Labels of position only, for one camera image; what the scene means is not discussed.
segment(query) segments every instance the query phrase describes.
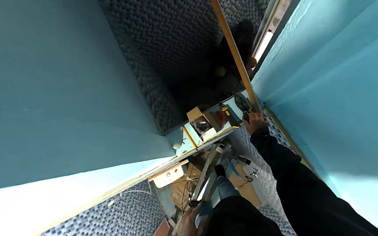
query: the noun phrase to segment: shoe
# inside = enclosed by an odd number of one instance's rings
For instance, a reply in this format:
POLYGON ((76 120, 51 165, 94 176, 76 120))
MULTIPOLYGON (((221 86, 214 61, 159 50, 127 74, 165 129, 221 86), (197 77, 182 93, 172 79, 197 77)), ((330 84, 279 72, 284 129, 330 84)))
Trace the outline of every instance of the shoe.
POLYGON ((226 170, 224 169, 223 165, 216 165, 214 166, 215 173, 217 173, 218 176, 226 176, 226 170))

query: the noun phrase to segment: white cable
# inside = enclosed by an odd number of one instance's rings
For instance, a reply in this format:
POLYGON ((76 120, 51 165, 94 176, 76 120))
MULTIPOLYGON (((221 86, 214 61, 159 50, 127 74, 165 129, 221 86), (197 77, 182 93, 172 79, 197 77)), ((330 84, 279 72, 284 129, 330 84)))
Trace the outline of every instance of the white cable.
POLYGON ((152 193, 148 192, 148 191, 144 191, 144 190, 128 190, 128 191, 125 191, 125 192, 121 192, 118 194, 118 196, 116 196, 112 201, 110 201, 108 203, 108 207, 110 207, 111 205, 113 205, 113 203, 115 203, 116 200, 119 199, 119 197, 121 197, 122 195, 126 194, 126 193, 131 193, 131 192, 142 192, 142 193, 147 193, 149 195, 152 196, 152 193))

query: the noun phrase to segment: person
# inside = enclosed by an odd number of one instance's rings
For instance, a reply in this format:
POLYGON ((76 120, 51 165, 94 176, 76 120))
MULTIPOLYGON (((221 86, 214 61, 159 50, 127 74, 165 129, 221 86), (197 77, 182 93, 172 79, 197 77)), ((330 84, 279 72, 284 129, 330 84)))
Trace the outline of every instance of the person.
MULTIPOLYGON (((250 142, 272 170, 282 207, 297 235, 378 236, 378 228, 355 212, 348 202, 338 198, 301 164, 300 156, 280 145, 269 134, 269 125, 263 114, 249 113, 249 122, 243 122, 251 135, 250 142)), ((216 166, 215 171, 220 202, 202 217, 198 228, 195 220, 205 204, 191 207, 182 219, 179 236, 282 235, 275 222, 240 196, 225 177, 222 166, 216 166)))

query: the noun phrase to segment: white object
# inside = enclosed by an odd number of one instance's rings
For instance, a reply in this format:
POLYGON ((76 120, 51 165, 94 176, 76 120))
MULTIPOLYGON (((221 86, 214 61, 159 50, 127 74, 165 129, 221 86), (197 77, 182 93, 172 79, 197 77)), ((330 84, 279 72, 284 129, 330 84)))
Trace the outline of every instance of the white object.
POLYGON ((204 142, 212 138, 214 135, 217 134, 217 131, 215 131, 214 128, 210 128, 205 133, 202 134, 202 138, 204 139, 204 142))
POLYGON ((174 145, 173 145, 173 148, 174 149, 179 149, 179 148, 181 148, 182 147, 182 145, 181 144, 178 144, 178 143, 175 143, 174 145))
POLYGON ((184 172, 183 172, 182 166, 180 165, 155 177, 153 180, 157 188, 162 188, 170 183, 173 183, 174 181, 176 181, 183 175, 184 175, 184 172))

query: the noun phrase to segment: metal pipe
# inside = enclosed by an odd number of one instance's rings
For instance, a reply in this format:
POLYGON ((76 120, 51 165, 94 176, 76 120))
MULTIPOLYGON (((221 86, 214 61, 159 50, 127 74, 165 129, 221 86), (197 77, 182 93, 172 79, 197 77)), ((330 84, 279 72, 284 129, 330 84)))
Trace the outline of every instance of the metal pipe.
POLYGON ((198 150, 198 147, 196 146, 195 142, 193 141, 192 137, 190 136, 190 134, 189 134, 189 132, 188 132, 188 130, 186 129, 185 126, 183 126, 183 131, 185 131, 187 137, 189 138, 190 142, 192 142, 195 149, 198 150))
POLYGON ((220 7, 218 0, 211 0, 213 5, 215 15, 217 16, 218 22, 220 23, 221 29, 223 30, 224 36, 226 37, 228 46, 230 47, 231 54, 236 62, 237 69, 239 70, 240 77, 243 81, 244 87, 249 95, 250 102, 253 105, 255 112, 261 112, 259 105, 257 103, 255 92, 252 89, 252 84, 250 83, 249 76, 247 75, 246 68, 244 67, 242 58, 240 57, 239 50, 237 49, 236 43, 234 41, 233 35, 231 35, 230 27, 228 27, 226 18, 224 17, 223 11, 220 7))

